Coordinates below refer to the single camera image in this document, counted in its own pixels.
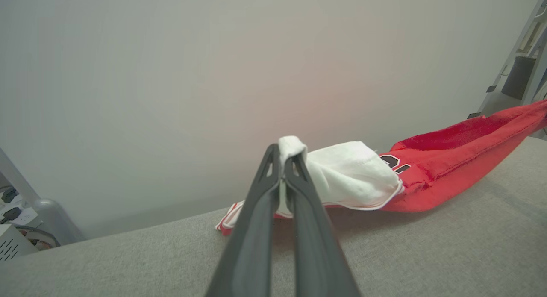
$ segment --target white towel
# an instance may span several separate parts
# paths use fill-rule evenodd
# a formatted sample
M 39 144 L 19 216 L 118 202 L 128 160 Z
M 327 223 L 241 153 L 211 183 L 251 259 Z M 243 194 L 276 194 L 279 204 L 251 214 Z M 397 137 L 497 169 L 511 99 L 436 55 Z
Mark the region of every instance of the white towel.
M 306 145 L 295 136 L 283 137 L 278 144 L 281 166 L 289 157 L 303 153 L 309 175 L 323 205 L 373 211 L 382 208 L 404 190 L 397 173 L 363 142 L 341 143 L 310 153 L 306 153 Z M 292 218 L 286 202 L 285 183 L 282 182 L 276 214 Z M 234 227 L 243 203 L 241 201 L 232 205 L 217 225 L 218 230 L 225 231 Z

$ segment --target jersey number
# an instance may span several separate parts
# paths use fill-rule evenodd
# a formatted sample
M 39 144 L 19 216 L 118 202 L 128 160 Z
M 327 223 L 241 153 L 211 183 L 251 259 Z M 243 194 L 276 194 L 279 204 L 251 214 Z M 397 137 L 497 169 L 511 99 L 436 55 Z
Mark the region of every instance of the jersey number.
M 401 163 L 401 160 L 395 157 L 394 155 L 381 155 L 380 158 L 383 160 L 383 162 L 387 163 L 387 165 L 391 169 L 395 169 L 399 167 L 399 163 Z M 395 173 L 400 174 L 408 168 L 410 168 L 410 165 L 408 163 L 405 163 L 404 165 L 395 169 Z

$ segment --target red cloth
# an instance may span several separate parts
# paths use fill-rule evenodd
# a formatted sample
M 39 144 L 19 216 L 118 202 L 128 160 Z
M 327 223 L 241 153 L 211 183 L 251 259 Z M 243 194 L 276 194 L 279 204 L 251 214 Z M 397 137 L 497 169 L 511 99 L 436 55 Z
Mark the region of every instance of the red cloth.
M 528 135 L 547 126 L 547 100 L 471 118 L 440 131 L 396 143 L 404 194 L 384 211 L 421 212 L 467 190 L 504 160 Z

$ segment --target gray couch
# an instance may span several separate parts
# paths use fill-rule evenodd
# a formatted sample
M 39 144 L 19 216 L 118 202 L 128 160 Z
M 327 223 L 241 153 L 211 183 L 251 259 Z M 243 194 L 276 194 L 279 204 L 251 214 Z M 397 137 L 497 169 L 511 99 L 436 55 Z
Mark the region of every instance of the gray couch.
M 0 264 L 2 296 L 201 296 L 225 210 Z M 479 183 L 424 213 L 331 209 L 363 296 L 547 295 L 547 142 L 527 138 Z M 291 221 L 275 222 L 272 296 L 294 295 Z

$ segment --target gray wall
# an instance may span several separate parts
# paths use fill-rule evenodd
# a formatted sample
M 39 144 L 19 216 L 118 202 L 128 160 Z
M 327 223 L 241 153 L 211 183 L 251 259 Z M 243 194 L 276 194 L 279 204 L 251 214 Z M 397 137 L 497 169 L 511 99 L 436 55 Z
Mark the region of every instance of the gray wall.
M 226 207 L 283 135 L 465 119 L 536 2 L 0 0 L 0 148 L 88 237 Z
M 0 187 L 11 185 L 10 182 L 8 182 L 8 179 L 2 175 L 2 172 L 0 172 Z

